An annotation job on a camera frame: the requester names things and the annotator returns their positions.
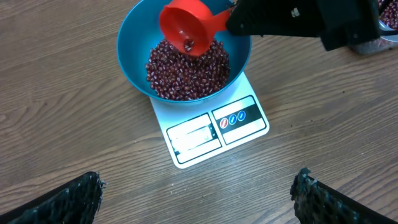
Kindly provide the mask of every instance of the kitchen scale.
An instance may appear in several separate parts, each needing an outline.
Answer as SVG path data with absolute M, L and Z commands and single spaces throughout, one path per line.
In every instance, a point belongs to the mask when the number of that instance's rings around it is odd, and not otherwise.
M 150 99 L 174 164 L 190 167 L 263 136 L 269 122 L 244 72 L 199 105 Z

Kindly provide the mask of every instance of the button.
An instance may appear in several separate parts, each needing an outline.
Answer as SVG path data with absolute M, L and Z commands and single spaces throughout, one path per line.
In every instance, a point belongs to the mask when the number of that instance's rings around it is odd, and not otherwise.
M 230 117 L 229 117 L 229 124 L 230 125 L 234 125 L 236 123 L 236 115 L 235 114 L 232 114 Z
M 226 118 L 221 119 L 221 121 L 220 121 L 220 128 L 224 129 L 224 128 L 226 128 L 227 126 L 228 126 L 228 119 L 226 119 Z
M 246 117 L 246 112 L 244 111 L 239 111 L 238 113 L 238 121 L 243 121 Z

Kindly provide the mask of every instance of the clear container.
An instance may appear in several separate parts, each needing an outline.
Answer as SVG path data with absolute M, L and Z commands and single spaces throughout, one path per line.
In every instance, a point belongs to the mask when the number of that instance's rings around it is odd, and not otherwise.
M 379 21 L 379 28 L 381 30 L 393 30 L 386 26 L 382 21 Z M 351 48 L 358 54 L 375 54 L 385 50 L 391 50 L 398 46 L 398 35 L 381 36 L 376 40 L 372 40 L 363 44 L 351 46 Z

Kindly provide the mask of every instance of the brown tabletop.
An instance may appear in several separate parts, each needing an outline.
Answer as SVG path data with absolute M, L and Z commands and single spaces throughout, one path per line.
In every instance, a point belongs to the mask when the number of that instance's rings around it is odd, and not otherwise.
M 116 60 L 136 2 L 0 1 L 0 213 L 94 170 L 110 183 L 95 223 L 297 223 L 308 167 L 398 221 L 396 50 L 253 37 L 245 72 L 271 130 L 181 170 Z

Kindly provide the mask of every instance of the red button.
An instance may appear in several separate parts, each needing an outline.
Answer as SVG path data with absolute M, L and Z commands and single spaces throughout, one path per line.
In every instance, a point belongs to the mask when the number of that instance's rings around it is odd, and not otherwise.
M 224 129 L 224 128 L 226 128 L 227 126 L 228 126 L 228 119 L 226 119 L 226 118 L 221 119 L 221 121 L 220 121 L 220 128 Z

